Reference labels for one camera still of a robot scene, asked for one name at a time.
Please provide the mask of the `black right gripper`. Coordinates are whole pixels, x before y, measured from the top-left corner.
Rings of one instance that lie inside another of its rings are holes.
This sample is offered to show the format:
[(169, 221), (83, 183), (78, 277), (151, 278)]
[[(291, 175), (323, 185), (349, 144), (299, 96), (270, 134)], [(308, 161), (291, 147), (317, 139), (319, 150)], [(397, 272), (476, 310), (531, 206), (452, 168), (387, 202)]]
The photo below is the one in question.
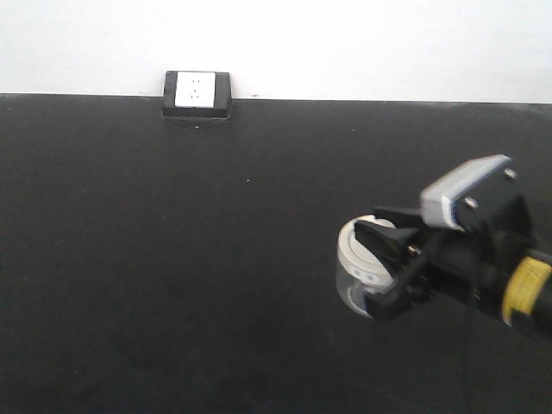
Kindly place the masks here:
[(501, 318), (507, 282), (535, 244), (530, 211), (523, 196), (514, 196), (489, 214), (468, 213), (477, 221), (464, 232), (429, 227), (419, 208), (376, 206), (375, 217), (395, 228), (355, 222), (356, 241), (393, 278), (387, 292), (365, 295), (374, 319), (393, 319), (435, 293)]

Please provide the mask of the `black yellow robot arm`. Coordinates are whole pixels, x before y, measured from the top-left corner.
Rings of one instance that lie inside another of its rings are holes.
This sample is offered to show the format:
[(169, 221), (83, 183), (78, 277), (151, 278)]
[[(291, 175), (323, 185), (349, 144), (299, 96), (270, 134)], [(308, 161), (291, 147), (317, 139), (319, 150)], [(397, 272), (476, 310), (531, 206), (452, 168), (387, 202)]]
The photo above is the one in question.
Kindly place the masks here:
[(442, 294), (528, 334), (551, 334), (551, 257), (536, 250), (521, 196), (453, 208), (458, 229), (438, 228), (412, 209), (378, 208), (357, 219), (354, 238), (391, 278), (356, 295), (367, 314), (387, 321)]

